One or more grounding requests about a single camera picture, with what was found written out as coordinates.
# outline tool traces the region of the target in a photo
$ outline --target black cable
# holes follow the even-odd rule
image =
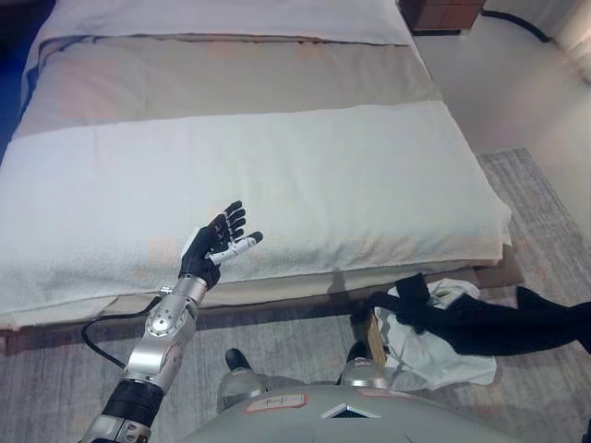
[[[136,318],[136,317],[141,317],[143,315],[148,314],[156,305],[158,305],[160,302],[162,301],[162,298],[160,295],[156,295],[153,300],[150,302],[149,305],[147,305],[144,309],[142,309],[139,312],[133,313],[133,314],[113,314],[111,316],[100,316],[100,317],[96,317],[93,318],[91,321],[89,321],[86,325],[84,325],[84,327],[82,328],[81,334],[82,334],[82,340],[84,340],[84,342],[88,345],[89,348],[91,348],[94,352],[96,352],[98,355],[106,358],[107,360],[109,360],[112,363],[115,363],[117,366],[119,366],[121,369],[125,369],[125,365],[121,362],[121,360],[118,360],[117,358],[113,357],[112,355],[110,355],[109,353],[106,353],[105,351],[103,351],[101,348],[99,348],[96,344],[94,344],[88,334],[87,334],[87,330],[90,326],[92,326],[94,323],[98,323],[99,321],[106,321],[106,320],[120,320],[120,319],[129,319],[129,318]]]

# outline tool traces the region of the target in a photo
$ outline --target wooden nightstand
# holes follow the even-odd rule
[[[460,31],[472,28],[486,0],[399,0],[414,33]]]
[[[54,3],[54,0],[0,0],[0,65],[8,59],[24,61]]]

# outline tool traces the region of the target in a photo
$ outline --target robotic arm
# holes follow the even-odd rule
[[[197,232],[183,255],[175,288],[161,290],[163,299],[151,310],[123,377],[80,443],[148,442],[151,424],[195,333],[201,301],[220,280],[220,265],[262,240],[261,233],[243,237],[245,217],[237,201]]]

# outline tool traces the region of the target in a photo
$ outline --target white cloth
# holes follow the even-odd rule
[[[429,303],[445,309],[466,293],[478,298],[476,286],[467,281],[443,279],[428,285]],[[396,288],[388,291],[398,296]],[[489,385],[497,370],[494,357],[459,355],[444,339],[424,332],[416,334],[413,328],[402,325],[396,315],[381,307],[375,308],[378,327],[390,354],[386,359],[386,378],[393,390],[434,390],[454,383]]]
[[[393,0],[60,0],[33,42],[69,36],[234,34],[411,44]]]
[[[6,150],[0,313],[173,283],[194,227],[237,199],[265,240],[222,282],[494,261],[510,243],[442,102],[67,128]]]

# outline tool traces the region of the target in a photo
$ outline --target black shoe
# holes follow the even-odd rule
[[[248,363],[247,358],[239,350],[232,348],[225,353],[225,363],[231,371],[242,367],[244,369],[252,369]]]
[[[349,354],[347,355],[347,363],[349,363],[352,360],[355,360],[358,357],[371,358],[371,355],[369,355],[368,346],[362,341],[358,341],[353,346],[351,346]]]

